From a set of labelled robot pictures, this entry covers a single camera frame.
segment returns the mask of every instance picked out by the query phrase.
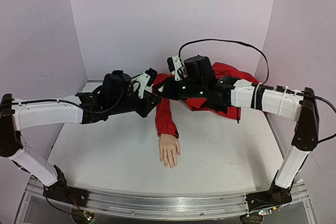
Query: glass panel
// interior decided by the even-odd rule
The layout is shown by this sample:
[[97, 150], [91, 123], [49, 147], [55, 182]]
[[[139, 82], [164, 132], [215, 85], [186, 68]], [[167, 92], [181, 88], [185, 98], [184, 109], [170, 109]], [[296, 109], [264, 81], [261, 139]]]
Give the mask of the glass panel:
[[[69, 207], [65, 207], [56, 203], [53, 203], [57, 207], [70, 211]], [[31, 197], [27, 214], [25, 217], [25, 223], [32, 224], [46, 224], [46, 223], [64, 223], [73, 224], [71, 217], [63, 212], [60, 212], [52, 208], [48, 203], [35, 196]], [[97, 214], [92, 224], [240, 224], [238, 217], [227, 218], [224, 220], [204, 220], [204, 221], [149, 221], [149, 220], [137, 220], [129, 218], [112, 217], [103, 214]], [[279, 210], [273, 212], [271, 215], [265, 216], [263, 224], [309, 224], [302, 202], [292, 204], [286, 207], [282, 207]]]

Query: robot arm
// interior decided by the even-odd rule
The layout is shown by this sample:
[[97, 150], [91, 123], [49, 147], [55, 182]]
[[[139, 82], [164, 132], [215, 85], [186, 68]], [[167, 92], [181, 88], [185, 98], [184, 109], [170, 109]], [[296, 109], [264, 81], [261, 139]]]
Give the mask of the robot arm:
[[247, 195], [250, 212], [262, 206], [278, 207], [291, 202], [290, 190], [294, 177], [301, 169], [308, 154], [318, 144], [319, 116], [314, 92], [305, 88], [304, 92], [290, 90], [288, 87], [270, 87], [255, 84], [246, 80], [224, 76], [216, 79], [210, 60], [207, 57], [195, 56], [184, 61], [184, 64], [171, 64], [170, 71], [179, 68], [187, 77], [179, 76], [179, 80], [171, 77], [154, 87], [154, 93], [172, 100], [187, 98], [206, 98], [205, 105], [216, 111], [227, 112], [227, 107], [246, 107], [283, 116], [297, 122], [292, 147], [276, 174], [268, 191]]
[[48, 198], [66, 201], [70, 193], [81, 194], [76, 200], [84, 206], [87, 191], [68, 187], [63, 172], [34, 152], [22, 139], [21, 130], [56, 123], [95, 123], [106, 121], [110, 115], [132, 111], [144, 118], [161, 102], [161, 98], [145, 90], [156, 75], [155, 70], [149, 69], [132, 80], [115, 70], [105, 76], [102, 86], [94, 92], [59, 99], [14, 100], [11, 94], [4, 95], [0, 104], [0, 156], [38, 178], [47, 186]]

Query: cable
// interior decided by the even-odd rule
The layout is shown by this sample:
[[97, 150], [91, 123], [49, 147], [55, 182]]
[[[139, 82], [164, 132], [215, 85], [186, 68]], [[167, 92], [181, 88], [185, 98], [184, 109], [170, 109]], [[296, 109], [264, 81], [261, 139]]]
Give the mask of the cable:
[[54, 206], [52, 203], [50, 203], [50, 201], [49, 201], [49, 199], [48, 199], [48, 197], [47, 197], [47, 194], [46, 194], [46, 186], [45, 186], [45, 185], [43, 185], [43, 191], [44, 191], [44, 197], [46, 198], [46, 201], [48, 202], [49, 205], [51, 205], [53, 208], [57, 209], [58, 211], [65, 212], [66, 214], [71, 215], [70, 212], [65, 211], [65, 210], [62, 210], [62, 209], [60, 209], [60, 208]]
[[185, 79], [184, 76], [183, 76], [183, 70], [182, 70], [181, 68], [177, 70], [177, 74], [179, 75], [179, 77], [180, 77], [182, 80]]
[[141, 74], [137, 74], [136, 76], [133, 76], [132, 78], [131, 78], [131, 80], [132, 79], [134, 79], [134, 78], [136, 78], [136, 77], [138, 77], [138, 76], [140, 76]]
[[236, 41], [236, 40], [226, 40], [226, 39], [199, 39], [199, 40], [193, 40], [193, 41], [190, 41], [190, 42], [187, 42], [185, 44], [183, 44], [180, 49], [179, 49], [179, 53], [178, 53], [178, 56], [179, 58], [181, 59], [181, 51], [182, 49], [187, 46], [187, 45], [190, 45], [190, 44], [194, 44], [194, 43], [198, 43], [198, 42], [203, 42], [203, 41], [221, 41], [221, 42], [228, 42], [228, 43], [236, 43], [236, 44], [239, 44], [239, 45], [242, 45], [242, 46], [245, 46], [245, 47], [250, 47], [250, 48], [253, 48], [254, 50], [257, 50], [259, 53], [261, 53], [261, 55], [263, 56], [263, 58], [265, 59], [265, 62], [266, 62], [266, 65], [267, 65], [267, 75], [266, 75], [266, 80], [262, 83], [262, 84], [265, 84], [267, 81], [268, 81], [268, 77], [269, 77], [269, 67], [268, 67], [268, 60], [265, 56], [265, 54], [259, 50], [258, 48], [256, 48], [255, 46], [252, 46], [248, 43], [245, 43], [245, 42], [242, 42], [242, 41]]
[[68, 211], [65, 211], [65, 210], [62, 210], [62, 209], [60, 209], [60, 208], [54, 206], [54, 205], [49, 201], [49, 199], [48, 199], [48, 197], [47, 197], [47, 194], [46, 194], [46, 186], [45, 186], [45, 185], [43, 185], [43, 191], [44, 191], [44, 197], [46, 198], [46, 201], [48, 202], [49, 205], [51, 205], [53, 208], [57, 209], [58, 211], [64, 212], [64, 213], [69, 214], [69, 215], [72, 216], [72, 213], [70, 213], [70, 212], [68, 212]]
[[[240, 218], [240, 223], [244, 223], [244, 224], [245, 224], [245, 219], [246, 219], [246, 218], [249, 218], [250, 216], [253, 216], [253, 215], [255, 215], [255, 216], [258, 215], [258, 216], [260, 216], [258, 212], [253, 212], [252, 214], [245, 214], [244, 217], [243, 217], [243, 219], [241, 219], [242, 216], [239, 217], [239, 218]], [[264, 215], [261, 215], [261, 217], [263, 218], [261, 224], [263, 224], [263, 223], [264, 223], [264, 220], [265, 220]]]
[[[123, 79], [123, 81], [125, 82], [125, 78], [122, 76], [122, 74], [120, 75], [121, 78]], [[74, 103], [74, 102], [70, 102], [70, 101], [67, 101], [67, 100], [62, 100], [62, 99], [42, 99], [42, 100], [31, 100], [31, 101], [24, 101], [24, 102], [21, 102], [21, 104], [31, 104], [31, 103], [40, 103], [40, 102], [61, 102], [61, 103], [67, 103], [67, 104], [71, 104], [73, 106], [76, 106], [78, 108], [80, 108], [81, 110], [87, 112], [87, 113], [91, 113], [91, 114], [101, 114], [101, 113], [105, 113], [105, 112], [108, 112], [110, 110], [112, 110], [121, 100], [122, 98], [122, 95], [124, 93], [124, 90], [125, 90], [125, 86], [122, 87], [122, 91], [120, 93], [120, 96], [118, 98], [118, 100], [116, 101], [116, 103], [109, 107], [108, 109], [106, 110], [102, 110], [102, 111], [90, 111], [90, 110], [87, 110], [85, 108], [82, 108], [80, 105]], [[0, 108], [1, 107], [4, 107], [4, 106], [8, 106], [9, 104], [2, 104], [0, 105]], [[13, 102], [12, 105], [19, 105], [18, 102]]]
[[[311, 95], [311, 94], [308, 94], [308, 93], [297, 93], [297, 95], [300, 95], [300, 96], [303, 96], [303, 97], [311, 97], [311, 98], [314, 98], [316, 100], [320, 100], [320, 101], [326, 103], [327, 105], [329, 105], [329, 107], [336, 113], [335, 106], [331, 102], [329, 102], [327, 99], [325, 99], [323, 97], [318, 97], [317, 95]], [[320, 143], [328, 141], [328, 140], [330, 140], [330, 139], [332, 139], [334, 137], [336, 137], [336, 133], [333, 134], [333, 135], [331, 135], [331, 136], [328, 136], [326, 138], [323, 138], [323, 139], [319, 140], [318, 143], [320, 144]]]
[[71, 195], [70, 195], [70, 199], [72, 200], [72, 202], [75, 204], [75, 206], [77, 207], [78, 211], [82, 212], [82, 210], [79, 208], [79, 206], [77, 205], [77, 202], [76, 202], [76, 199], [73, 198]]

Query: white table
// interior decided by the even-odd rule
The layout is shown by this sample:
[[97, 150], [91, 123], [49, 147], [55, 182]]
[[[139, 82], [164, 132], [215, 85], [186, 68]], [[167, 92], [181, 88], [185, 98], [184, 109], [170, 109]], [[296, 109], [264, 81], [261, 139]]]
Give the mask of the white table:
[[[87, 83], [84, 92], [100, 83]], [[143, 119], [135, 112], [106, 122], [67, 124], [48, 161], [69, 185], [136, 195], [213, 195], [266, 190], [282, 163], [265, 115], [242, 109], [239, 124], [212, 112], [192, 112], [171, 102], [182, 148], [178, 167], [159, 159], [155, 109]]]

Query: white bracket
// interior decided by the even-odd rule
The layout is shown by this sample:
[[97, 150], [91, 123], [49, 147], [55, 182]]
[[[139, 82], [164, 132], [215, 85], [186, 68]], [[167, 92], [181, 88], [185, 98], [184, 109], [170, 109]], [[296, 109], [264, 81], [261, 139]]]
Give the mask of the white bracket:
[[139, 87], [139, 98], [142, 99], [143, 98], [143, 94], [145, 92], [145, 88], [148, 84], [148, 82], [150, 81], [151, 77], [146, 74], [145, 72], [142, 72], [141, 75], [137, 78], [136, 82], [139, 83], [140, 87]]
[[179, 56], [173, 56], [172, 57], [173, 63], [174, 63], [174, 71], [172, 72], [172, 75], [175, 77], [175, 81], [181, 81], [182, 78], [180, 75], [182, 75], [183, 78], [186, 78], [186, 70], [183, 61], [180, 59]]

